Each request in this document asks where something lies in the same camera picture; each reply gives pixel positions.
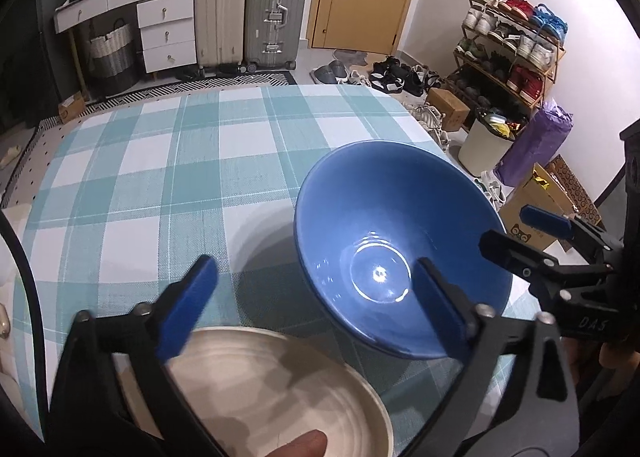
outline teal plaid tablecloth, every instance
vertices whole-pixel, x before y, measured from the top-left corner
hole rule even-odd
[[[83,120],[50,164],[23,238],[42,305],[49,388],[78,310],[128,312],[208,253],[220,283],[198,325],[282,331],[344,359],[382,397],[401,450],[457,367],[388,357],[335,329],[303,281],[292,237],[309,169],[332,148],[371,138],[444,157],[400,103],[357,86],[212,90]],[[18,284],[15,360],[37,423],[30,332]]]

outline suitcase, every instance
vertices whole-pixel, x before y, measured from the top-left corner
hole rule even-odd
[[[194,0],[200,67],[242,62],[244,0]]]
[[[244,60],[260,67],[296,68],[305,0],[246,0]]]

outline purple bag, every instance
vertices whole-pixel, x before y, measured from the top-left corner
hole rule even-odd
[[[573,114],[553,98],[545,101],[497,164],[495,175],[507,186],[519,185],[531,174],[534,163],[546,166],[551,161],[573,126]]]

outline white plate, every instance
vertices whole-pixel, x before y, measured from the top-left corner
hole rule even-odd
[[[264,457],[312,429],[326,433],[326,457],[392,455],[391,420],[373,388],[296,338],[248,327],[196,329],[168,368],[233,457]],[[160,437],[131,370],[121,379],[138,426]]]

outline suitcase handle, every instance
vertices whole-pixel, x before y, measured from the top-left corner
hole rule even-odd
[[[280,24],[276,24],[276,29],[280,30],[287,25],[287,20],[289,20],[289,9],[284,7],[282,4],[278,4],[278,9],[282,11],[282,22]]]

